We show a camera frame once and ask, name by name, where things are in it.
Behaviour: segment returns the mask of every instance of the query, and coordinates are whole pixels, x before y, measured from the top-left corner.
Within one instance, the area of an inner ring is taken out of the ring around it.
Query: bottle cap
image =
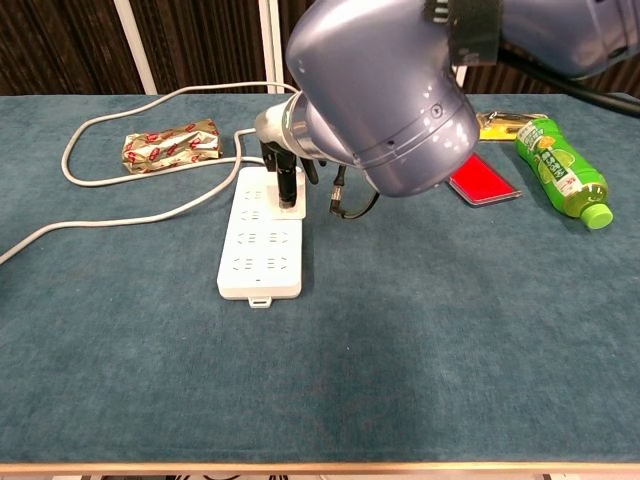
[[[584,209],[580,218],[592,230],[598,230],[613,221],[613,213],[604,203],[596,203]]]

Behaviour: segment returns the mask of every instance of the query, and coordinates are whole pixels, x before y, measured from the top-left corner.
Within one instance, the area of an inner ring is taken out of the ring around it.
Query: red card
[[[518,198],[522,195],[477,154],[449,179],[449,185],[474,207]]]

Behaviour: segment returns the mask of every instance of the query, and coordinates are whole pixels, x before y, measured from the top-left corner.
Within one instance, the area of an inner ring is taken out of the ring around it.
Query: green plastic bottle
[[[532,120],[518,133],[516,146],[556,210],[582,219],[592,230],[613,221],[606,204],[606,180],[567,142],[556,122],[548,118]]]

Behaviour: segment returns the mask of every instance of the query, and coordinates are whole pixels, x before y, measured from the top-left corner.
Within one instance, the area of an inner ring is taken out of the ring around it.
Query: red and white wrapper
[[[122,149],[130,173],[149,173],[222,157],[220,133],[207,118],[164,132],[133,133]]]

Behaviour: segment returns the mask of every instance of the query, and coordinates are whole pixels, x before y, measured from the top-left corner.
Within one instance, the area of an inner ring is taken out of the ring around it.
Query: power strip
[[[240,171],[218,270],[223,298],[269,308],[274,299],[300,295],[305,180],[299,171],[296,206],[283,210],[276,173],[264,167]]]

